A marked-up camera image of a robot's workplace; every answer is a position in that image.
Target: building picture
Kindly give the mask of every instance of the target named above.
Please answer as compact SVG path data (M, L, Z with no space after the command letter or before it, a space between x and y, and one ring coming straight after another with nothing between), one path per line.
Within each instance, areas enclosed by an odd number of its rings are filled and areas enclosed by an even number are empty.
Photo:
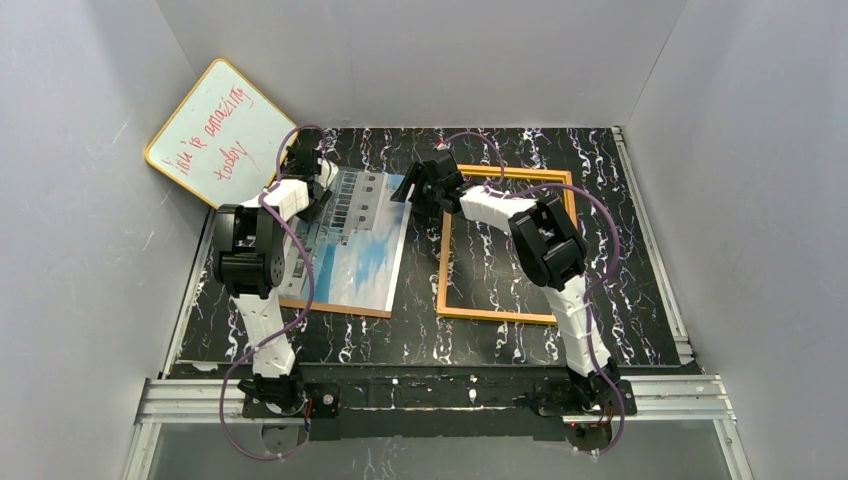
M399 185L399 179L390 182L390 177L400 178L398 175L340 168L330 186L333 196L324 207L319 221L292 221L298 239L312 257L316 282L323 270L332 271L337 248L348 246L356 235L374 230L376 225L381 224L381 217L387 210L395 216L398 211L404 210L403 204L388 205L391 203L389 198ZM286 264L279 287L280 295L300 297L307 279L305 265L291 242L287 241L284 248Z

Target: floor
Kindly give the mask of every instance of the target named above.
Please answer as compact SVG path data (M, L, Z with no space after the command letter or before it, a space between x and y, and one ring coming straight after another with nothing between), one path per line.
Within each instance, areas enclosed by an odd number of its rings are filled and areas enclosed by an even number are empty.
M457 131L332 130L328 157L339 165L403 174L410 162L426 159L437 142ZM497 143L510 166L568 170L575 185L598 196L610 208L622 238L622 268L594 299L604 343L622 365L680 365L658 276L652 268L612 130L509 128L486 130L485 134ZM315 145L317 140L316 134L304 133L299 141ZM454 141L452 148L459 163L497 164L478 139L464 137ZM587 274L596 279L606 265L607 227L591 205L579 199L577 218L589 246ZM511 258L509 244L500 232L454 223L458 226L453 229L451 258L454 265L463 266L454 268L456 281L448 295L450 306L547 313L544 298L526 280L516 283L499 277L498 272L506 270L499 265ZM556 328L435 314L441 228L441 220L410 220L391 319L313 312L290 336L298 360L386 365L564 365ZM471 255L457 257L456 252L466 250ZM177 359L183 368L197 362L231 363L248 346L235 305L212 278L210 259L208 252ZM483 262L490 267L483 268ZM283 309L283 316L289 321L294 311Z

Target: red handwritten text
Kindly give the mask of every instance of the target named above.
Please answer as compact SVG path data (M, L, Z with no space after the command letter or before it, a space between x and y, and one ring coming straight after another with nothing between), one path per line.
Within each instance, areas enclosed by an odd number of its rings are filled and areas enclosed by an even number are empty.
M259 166L256 165L256 162L253 160L253 157L247 153L247 149L242 146L241 142L236 142L236 147L233 147L229 150L225 150L223 148L220 149L221 155L224 156L224 166L219 170L215 170L215 175L218 175L218 180L229 180L233 177L233 168L236 166L236 161L241 157L247 157L253 163L253 166L256 167L256 171L259 171Z
M250 106L248 108L253 108L253 99L241 88L236 88L235 85L230 89L230 95L228 97L221 96L221 101L218 103L218 108L212 112L212 115L209 115L209 119L206 122L206 126L203 127L206 130L206 133L209 134L210 137L214 137L219 131L221 131L221 125L224 122L224 119L233 114L236 108L239 105L244 103L245 99L250 101Z
M200 137L191 137L191 140L189 140L188 142L186 142L185 140L182 140L182 141L180 141L180 143L182 143L183 145L191 145L192 147L194 147L198 150L200 150L201 148L206 146L206 144L203 143L203 141L200 139Z
M191 168L192 156L190 154L186 153L186 152L183 152L183 153L177 155L177 157L179 158L179 160L177 160L176 164L172 163L170 158L166 158L165 160L162 161L162 163L176 168L183 175L188 175L188 171Z

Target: blue sky picture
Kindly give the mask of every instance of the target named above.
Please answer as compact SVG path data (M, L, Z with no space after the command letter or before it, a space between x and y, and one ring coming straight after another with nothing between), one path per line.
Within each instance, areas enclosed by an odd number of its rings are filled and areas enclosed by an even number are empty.
M403 180L389 175L387 184L394 191ZM398 243L405 230L407 204L395 203L385 195L374 228L356 231L347 245L318 242L313 249L315 301L349 307L390 311L400 254ZM306 299L308 284L299 298Z

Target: glass panel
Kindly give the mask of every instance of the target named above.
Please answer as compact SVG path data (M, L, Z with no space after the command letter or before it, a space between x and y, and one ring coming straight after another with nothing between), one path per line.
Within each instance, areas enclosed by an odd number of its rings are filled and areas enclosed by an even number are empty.
M261 426L231 428L244 447L265 452ZM265 443L282 451L297 433L266 427ZM149 478L730 479L712 421L630 422L598 462L569 450L524 437L362 438L311 442L285 462L258 462L233 450L216 424L166 424Z

